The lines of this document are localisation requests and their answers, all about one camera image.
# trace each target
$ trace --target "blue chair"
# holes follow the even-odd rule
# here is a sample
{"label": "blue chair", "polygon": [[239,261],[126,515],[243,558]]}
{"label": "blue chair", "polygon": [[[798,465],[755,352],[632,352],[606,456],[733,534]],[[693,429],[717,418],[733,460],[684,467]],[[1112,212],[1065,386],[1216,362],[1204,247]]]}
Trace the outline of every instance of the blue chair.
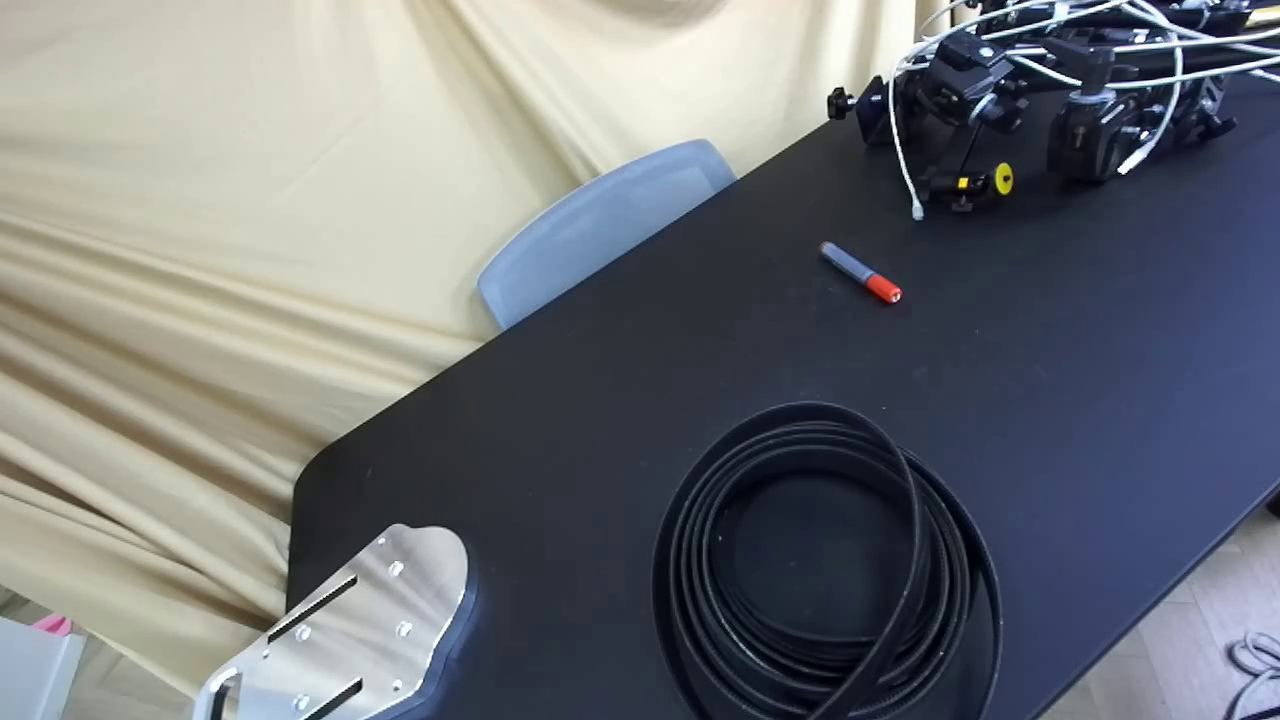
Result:
{"label": "blue chair", "polygon": [[519,322],[729,184],[733,166],[707,138],[671,145],[595,175],[487,261],[479,271],[487,315],[498,333]]}

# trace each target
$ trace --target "black table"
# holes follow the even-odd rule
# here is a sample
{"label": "black table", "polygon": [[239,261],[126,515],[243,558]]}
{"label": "black table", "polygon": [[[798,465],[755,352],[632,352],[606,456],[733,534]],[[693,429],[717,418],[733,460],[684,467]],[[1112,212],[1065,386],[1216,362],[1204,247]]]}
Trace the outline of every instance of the black table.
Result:
{"label": "black table", "polygon": [[[385,524],[448,524],[479,623],[443,716],[679,716],[653,619],[667,498],[743,417],[827,398],[975,515],[1006,619],[992,716],[1031,716],[1277,488],[1277,107],[1230,94],[1245,128],[1204,151],[927,225],[892,154],[827,125],[322,449],[286,594]],[[906,301],[825,266],[825,236]]]}

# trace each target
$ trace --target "metal bracket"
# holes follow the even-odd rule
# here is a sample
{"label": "metal bracket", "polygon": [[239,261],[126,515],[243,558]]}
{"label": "metal bracket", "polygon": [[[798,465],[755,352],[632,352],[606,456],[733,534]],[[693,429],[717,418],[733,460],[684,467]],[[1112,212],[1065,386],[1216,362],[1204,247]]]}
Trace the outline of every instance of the metal bracket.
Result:
{"label": "metal bracket", "polygon": [[391,524],[197,691],[193,720],[369,720],[418,694],[468,594],[448,528]]}

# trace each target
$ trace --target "red marker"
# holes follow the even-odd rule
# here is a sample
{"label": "red marker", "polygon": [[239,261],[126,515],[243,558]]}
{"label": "red marker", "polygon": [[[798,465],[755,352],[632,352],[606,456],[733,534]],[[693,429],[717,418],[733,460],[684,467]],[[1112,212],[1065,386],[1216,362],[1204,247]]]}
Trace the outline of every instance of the red marker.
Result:
{"label": "red marker", "polygon": [[848,257],[840,244],[820,244],[825,261],[833,261],[844,275],[861,279],[880,304],[898,304],[905,288],[894,288],[888,275],[870,271],[865,261]]}

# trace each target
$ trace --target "black power cord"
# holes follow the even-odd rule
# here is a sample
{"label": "black power cord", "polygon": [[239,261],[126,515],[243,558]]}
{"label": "black power cord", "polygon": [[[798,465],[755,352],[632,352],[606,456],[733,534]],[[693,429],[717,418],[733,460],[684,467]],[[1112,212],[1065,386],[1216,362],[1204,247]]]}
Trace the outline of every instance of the black power cord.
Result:
{"label": "black power cord", "polygon": [[[781,627],[729,578],[717,547],[722,515],[786,477],[850,485],[905,520],[906,563],[880,633]],[[855,410],[798,404],[738,422],[695,465],[665,528],[654,608],[674,676],[717,720],[905,716],[954,660],[975,584],[988,584],[975,578],[988,558],[960,524],[940,485]],[[848,576],[848,584],[883,584],[883,576]]]}

